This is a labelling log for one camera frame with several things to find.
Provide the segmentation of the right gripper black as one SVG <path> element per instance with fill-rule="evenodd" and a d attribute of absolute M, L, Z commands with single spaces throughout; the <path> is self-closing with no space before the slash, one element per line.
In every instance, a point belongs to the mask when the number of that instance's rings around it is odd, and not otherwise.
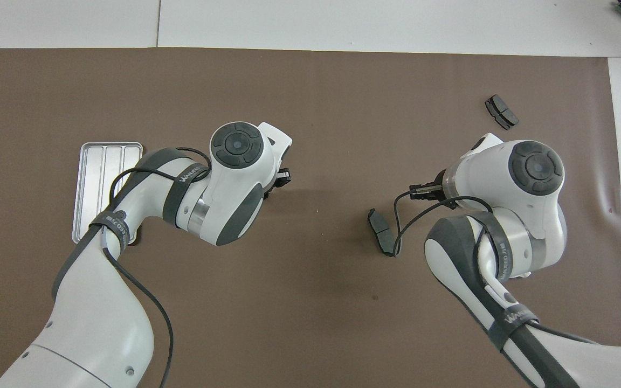
<path fill-rule="evenodd" d="M 447 199 L 444 192 L 443 179 L 446 170 L 441 170 L 434 179 L 434 184 L 415 184 L 410 186 L 411 200 L 436 200 L 438 202 Z"/>

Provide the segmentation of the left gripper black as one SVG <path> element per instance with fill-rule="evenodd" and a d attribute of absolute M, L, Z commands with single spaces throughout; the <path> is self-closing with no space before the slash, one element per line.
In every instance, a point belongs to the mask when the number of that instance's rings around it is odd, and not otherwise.
<path fill-rule="evenodd" d="M 266 189 L 263 195 L 263 199 L 267 199 L 269 194 L 276 189 L 281 188 L 288 184 L 291 181 L 291 173 L 289 168 L 279 169 L 278 172 L 274 175 L 274 180 L 269 184 L 269 187 Z"/>

